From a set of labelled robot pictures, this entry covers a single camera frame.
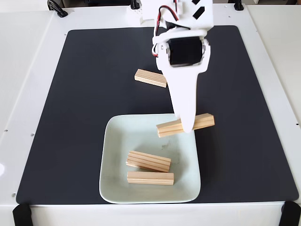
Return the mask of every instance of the white tabletop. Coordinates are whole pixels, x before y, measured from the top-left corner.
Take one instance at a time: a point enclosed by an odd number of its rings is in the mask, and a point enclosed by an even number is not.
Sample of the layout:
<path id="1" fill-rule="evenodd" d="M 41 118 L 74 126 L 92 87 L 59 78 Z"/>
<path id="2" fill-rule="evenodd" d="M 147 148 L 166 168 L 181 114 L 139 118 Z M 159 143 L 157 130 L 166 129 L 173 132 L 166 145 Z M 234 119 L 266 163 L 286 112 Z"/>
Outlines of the white tabletop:
<path id="1" fill-rule="evenodd" d="M 256 22 L 257 28 L 254 26 L 251 15 Z M 287 31 L 287 21 L 281 20 L 282 17 L 289 20 L 291 29 Z M 50 83 L 54 75 L 54 71 L 64 44 L 65 35 L 71 29 L 91 29 L 91 28 L 114 28 L 131 26 L 126 20 L 121 19 L 125 16 L 125 7 L 112 8 L 75 8 L 68 9 L 69 15 L 65 18 L 59 18 L 53 12 L 39 13 L 22 13 L 22 14 L 0 14 L 0 20 L 9 17 L 13 23 L 8 23 L 4 26 L 6 31 L 6 44 L 0 47 L 14 51 L 17 49 L 24 52 L 23 56 L 18 54 L 11 55 L 10 60 L 2 64 L 5 73 L 13 72 L 16 76 L 17 83 L 5 80 L 6 77 L 0 77 L 0 89 L 9 94 L 10 90 L 16 90 L 20 95 L 10 96 L 10 103 L 5 99 L 0 99 L 7 104 L 7 108 L 3 111 L 5 114 L 2 119 L 3 132 L 0 140 L 0 163 L 5 166 L 5 173 L 0 176 L 0 222 L 3 225 L 14 225 L 12 218 L 12 209 L 16 206 L 15 198 L 11 197 L 13 192 L 17 191 L 22 172 L 26 163 L 26 159 L 33 140 L 31 133 L 34 133 L 42 109 L 48 94 Z M 110 20 L 104 21 L 105 15 L 118 15 L 111 17 Z M 263 24 L 264 15 L 269 15 L 269 22 L 276 21 L 273 24 L 274 29 L 268 24 L 265 27 Z M 286 7 L 280 10 L 277 7 L 247 7 L 242 12 L 236 12 L 232 5 L 218 4 L 214 5 L 214 24 L 215 25 L 236 25 L 242 35 L 246 49 L 250 56 L 261 89 L 266 98 L 270 109 L 273 121 L 277 128 L 280 140 L 285 150 L 289 165 L 291 167 L 295 182 L 299 188 L 301 185 L 301 176 L 299 153 L 301 132 L 299 126 L 296 126 L 297 120 L 292 112 L 286 95 L 281 87 L 278 79 L 280 77 L 285 91 L 293 103 L 293 99 L 300 102 L 300 98 L 296 97 L 290 84 L 296 81 L 293 76 L 290 77 L 291 83 L 287 82 L 285 67 L 289 65 L 289 61 L 285 66 L 280 66 L 285 59 L 292 58 L 294 49 L 300 50 L 301 44 L 295 43 L 294 46 L 288 45 L 285 48 L 283 45 L 287 38 L 294 37 L 295 28 L 298 27 L 297 17 L 301 14 L 301 8 Z M 37 32 L 40 37 L 40 42 L 33 38 L 30 32 L 23 32 L 27 42 L 22 43 L 19 39 L 10 40 L 15 35 L 19 35 L 14 28 L 25 28 L 27 23 L 20 25 L 20 21 L 35 22 L 40 21 L 35 26 L 27 26 Z M 145 23 L 143 26 L 149 26 L 152 23 Z M 282 35 L 277 36 L 279 28 L 285 28 L 281 31 Z M 260 37 L 265 43 L 269 56 L 260 40 Z M 271 39 L 277 37 L 278 40 L 271 42 Z M 53 48 L 49 43 L 55 43 L 56 48 Z M 282 47 L 282 58 L 278 56 L 279 47 Z M 13 60 L 19 59 L 20 62 L 26 61 L 22 69 L 18 68 L 19 63 Z M 297 66 L 293 67 L 291 73 L 297 74 Z M 271 203 L 238 203 L 238 204 L 172 204 L 172 205 L 77 205 L 77 206 L 47 206 L 47 207 L 32 207 L 32 218 L 34 225 L 182 225 L 189 221 L 192 225 L 265 225 L 275 226 L 279 224 L 281 216 L 282 202 Z"/>

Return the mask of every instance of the wooden block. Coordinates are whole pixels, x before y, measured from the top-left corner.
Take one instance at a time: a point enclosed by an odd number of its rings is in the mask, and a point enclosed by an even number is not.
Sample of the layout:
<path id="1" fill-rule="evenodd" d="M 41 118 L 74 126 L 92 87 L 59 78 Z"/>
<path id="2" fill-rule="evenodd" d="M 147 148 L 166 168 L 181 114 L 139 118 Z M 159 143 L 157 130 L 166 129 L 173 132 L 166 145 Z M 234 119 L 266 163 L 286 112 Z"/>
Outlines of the wooden block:
<path id="1" fill-rule="evenodd" d="M 147 184 L 147 185 L 173 185 L 173 173 L 155 173 L 155 172 L 128 172 L 127 181 L 129 184 Z"/>
<path id="2" fill-rule="evenodd" d="M 166 79 L 162 74 L 148 72 L 141 69 L 138 69 L 138 71 L 136 72 L 135 80 L 142 81 L 155 86 L 161 86 L 164 88 L 166 88 L 166 84 L 167 84 Z"/>
<path id="3" fill-rule="evenodd" d="M 213 115 L 208 113 L 200 114 L 196 116 L 192 129 L 193 130 L 201 129 L 209 126 L 214 126 Z M 184 132 L 181 119 L 157 125 L 157 131 L 159 137 L 165 137 L 165 136 L 170 136 L 170 135 Z"/>
<path id="4" fill-rule="evenodd" d="M 171 159 L 152 154 L 130 151 L 127 156 L 127 166 L 152 170 L 155 172 L 168 172 Z"/>

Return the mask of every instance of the black wire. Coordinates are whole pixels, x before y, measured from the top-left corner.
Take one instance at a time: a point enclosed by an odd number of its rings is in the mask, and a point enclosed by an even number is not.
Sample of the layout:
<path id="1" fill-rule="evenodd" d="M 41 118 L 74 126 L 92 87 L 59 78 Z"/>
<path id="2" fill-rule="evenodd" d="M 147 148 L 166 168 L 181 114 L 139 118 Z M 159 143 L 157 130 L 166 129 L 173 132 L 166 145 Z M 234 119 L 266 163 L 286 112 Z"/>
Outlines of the black wire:
<path id="1" fill-rule="evenodd" d="M 177 15 L 174 13 L 174 11 L 173 11 L 170 7 L 168 7 L 168 6 L 160 6 L 160 7 L 159 7 L 159 13 L 161 13 L 160 10 L 161 10 L 162 8 L 168 9 L 168 11 L 171 12 L 171 14 L 173 15 L 175 21 L 178 21 L 178 20 L 179 20 L 178 17 L 177 17 Z"/>

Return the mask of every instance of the black rubber mat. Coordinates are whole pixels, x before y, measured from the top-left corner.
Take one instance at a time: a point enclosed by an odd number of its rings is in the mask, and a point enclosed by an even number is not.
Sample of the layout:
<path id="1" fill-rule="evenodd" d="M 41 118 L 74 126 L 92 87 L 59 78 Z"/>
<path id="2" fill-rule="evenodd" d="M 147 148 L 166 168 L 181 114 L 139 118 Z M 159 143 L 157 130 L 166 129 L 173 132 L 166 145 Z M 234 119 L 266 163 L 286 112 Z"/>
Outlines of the black rubber mat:
<path id="1" fill-rule="evenodd" d="M 99 194 L 99 173 L 109 119 L 173 112 L 168 89 L 134 81 L 138 68 L 159 72 L 152 34 L 150 27 L 68 33 L 18 203 L 107 203 Z M 213 114 L 216 125 L 195 131 L 201 190 L 192 202 L 296 200 L 296 185 L 238 28 L 215 26 L 207 39 L 212 53 L 207 72 L 198 77 L 197 114 Z"/>

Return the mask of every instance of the white square plate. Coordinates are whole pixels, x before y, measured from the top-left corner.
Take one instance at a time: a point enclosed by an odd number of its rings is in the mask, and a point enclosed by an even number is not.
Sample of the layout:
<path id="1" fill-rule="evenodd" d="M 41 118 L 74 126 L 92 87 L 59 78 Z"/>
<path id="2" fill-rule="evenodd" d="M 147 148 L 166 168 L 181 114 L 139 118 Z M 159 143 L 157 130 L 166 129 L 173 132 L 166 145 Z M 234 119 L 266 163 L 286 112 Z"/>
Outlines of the white square plate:
<path id="1" fill-rule="evenodd" d="M 173 203 L 194 200 L 201 181 L 194 131 L 159 138 L 157 124 L 176 120 L 174 114 L 119 115 L 107 124 L 99 191 L 111 203 Z M 129 151 L 171 159 L 174 185 L 139 185 L 127 182 L 128 171 L 145 171 L 126 165 Z"/>

